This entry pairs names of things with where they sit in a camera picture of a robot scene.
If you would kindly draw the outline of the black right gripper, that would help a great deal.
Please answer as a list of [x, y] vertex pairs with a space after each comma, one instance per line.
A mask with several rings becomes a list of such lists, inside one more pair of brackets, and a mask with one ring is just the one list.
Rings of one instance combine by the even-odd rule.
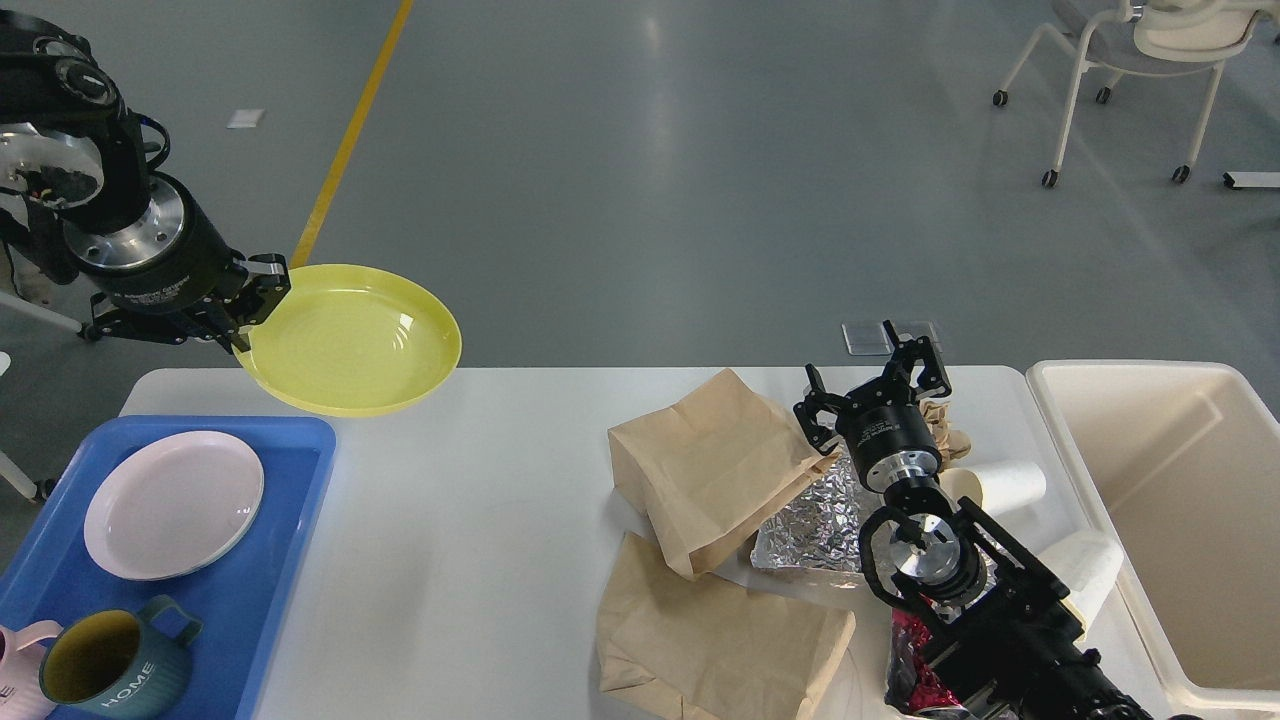
[[[892, 352], [881, 373], [881, 397], [899, 405], [873, 405], [831, 393], [817, 366], [806, 364], [808, 387], [794, 405], [794, 415], [806, 442], [822, 455], [831, 455], [837, 438], [844, 437], [858, 479], [868, 491], [884, 495], [901, 482], [938, 489], [941, 454], [915, 405], [951, 396], [952, 384], [931, 337], [902, 340], [891, 320], [884, 320], [882, 329]], [[822, 413], [835, 418], [832, 427], [818, 421]]]

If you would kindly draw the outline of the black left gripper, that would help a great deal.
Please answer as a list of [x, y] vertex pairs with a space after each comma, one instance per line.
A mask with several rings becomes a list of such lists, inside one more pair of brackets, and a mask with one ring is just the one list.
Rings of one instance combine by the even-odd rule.
[[[291, 291], [283, 255], [234, 252], [191, 192], [164, 173], [151, 177], [148, 204], [124, 228], [91, 233], [65, 222], [63, 231], [74, 264], [110, 299], [90, 301], [90, 342], [216, 341], [229, 354], [247, 352], [248, 328]], [[204, 297], [205, 325], [182, 311]]]

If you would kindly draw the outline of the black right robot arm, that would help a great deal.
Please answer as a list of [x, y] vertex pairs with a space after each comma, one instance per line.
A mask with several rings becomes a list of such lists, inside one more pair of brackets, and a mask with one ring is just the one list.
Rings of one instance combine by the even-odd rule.
[[952, 383], [932, 338], [882, 328], [891, 351], [878, 375], [836, 393], [806, 365], [794, 405], [809, 445], [847, 450], [878, 498], [858, 533], [870, 593], [925, 626], [924, 664], [978, 717], [1148, 717], [1105, 674], [1100, 652], [1079, 646], [1085, 628], [1065, 580], [977, 500], [943, 488], [943, 455], [920, 404], [948, 397]]

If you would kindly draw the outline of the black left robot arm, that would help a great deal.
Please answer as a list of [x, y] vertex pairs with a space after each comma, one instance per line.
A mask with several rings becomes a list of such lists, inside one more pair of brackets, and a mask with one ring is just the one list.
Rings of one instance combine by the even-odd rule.
[[172, 140], [129, 109], [90, 42], [3, 13], [3, 247], [55, 284], [97, 288], [79, 337], [247, 352], [250, 332], [291, 291], [279, 254], [230, 247], [195, 196], [163, 172]]

